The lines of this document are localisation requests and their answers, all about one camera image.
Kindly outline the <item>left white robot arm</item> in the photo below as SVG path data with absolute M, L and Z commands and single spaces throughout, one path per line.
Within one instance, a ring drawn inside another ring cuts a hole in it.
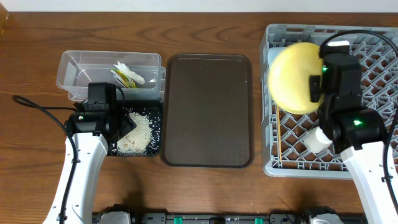
M 78 103 L 62 128 L 65 160 L 45 223 L 91 223 L 98 177 L 117 140 L 136 124 L 123 106 Z

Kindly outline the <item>white cup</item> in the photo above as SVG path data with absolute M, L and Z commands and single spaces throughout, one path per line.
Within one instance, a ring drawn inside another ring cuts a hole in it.
M 332 144 L 332 140 L 330 140 L 323 130 L 317 126 L 312 128 L 308 135 L 303 139 L 303 144 L 305 147 L 312 153 L 318 154 L 322 150 L 328 148 Z

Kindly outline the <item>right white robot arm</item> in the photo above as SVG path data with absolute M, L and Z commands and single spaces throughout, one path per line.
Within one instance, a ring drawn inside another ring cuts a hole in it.
M 361 66 L 350 54 L 323 57 L 320 128 L 355 183 L 368 223 L 397 223 L 397 172 L 380 114 L 361 104 Z

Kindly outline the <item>pile of rice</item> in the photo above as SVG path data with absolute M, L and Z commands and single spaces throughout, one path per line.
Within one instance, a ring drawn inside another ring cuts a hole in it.
M 119 156 L 154 156 L 160 150 L 162 112 L 158 106 L 132 107 L 127 110 L 136 129 L 118 141 Z

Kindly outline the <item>wooden chopstick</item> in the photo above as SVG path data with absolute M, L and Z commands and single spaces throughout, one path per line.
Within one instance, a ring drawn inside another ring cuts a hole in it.
M 275 111 L 277 115 L 277 134 L 278 134 L 278 153 L 279 153 L 279 162 L 282 162 L 282 143 L 281 143 L 281 133 L 280 133 L 280 110 L 278 105 L 275 106 Z

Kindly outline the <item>white tissue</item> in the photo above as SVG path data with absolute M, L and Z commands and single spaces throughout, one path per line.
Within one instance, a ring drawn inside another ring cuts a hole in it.
M 138 75 L 136 72 L 130 70 L 130 68 L 126 64 L 118 62 L 117 64 L 114 64 L 114 66 L 116 67 L 116 69 L 125 74 L 129 79 L 134 80 L 135 83 L 145 84 L 145 79 L 142 76 Z

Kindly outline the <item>green snack wrapper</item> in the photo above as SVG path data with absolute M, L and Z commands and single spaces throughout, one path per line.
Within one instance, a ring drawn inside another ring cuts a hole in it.
M 134 80 L 129 79 L 125 74 L 123 74 L 118 69 L 110 69 L 110 72 L 113 74 L 113 77 L 125 88 L 137 88 Z

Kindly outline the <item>light blue bowl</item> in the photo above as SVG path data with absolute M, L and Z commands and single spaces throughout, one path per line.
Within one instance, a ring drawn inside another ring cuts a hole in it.
M 267 63 L 268 67 L 271 67 L 276 57 L 285 50 L 285 47 L 272 47 L 267 53 Z

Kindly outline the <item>yellow plate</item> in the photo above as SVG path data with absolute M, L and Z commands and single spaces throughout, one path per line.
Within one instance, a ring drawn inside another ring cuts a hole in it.
M 301 42 L 283 48 L 275 57 L 267 84 L 279 108 L 292 114 L 308 114 L 318 109 L 320 103 L 311 101 L 309 84 L 312 75 L 322 73 L 323 61 L 318 54 L 318 45 Z

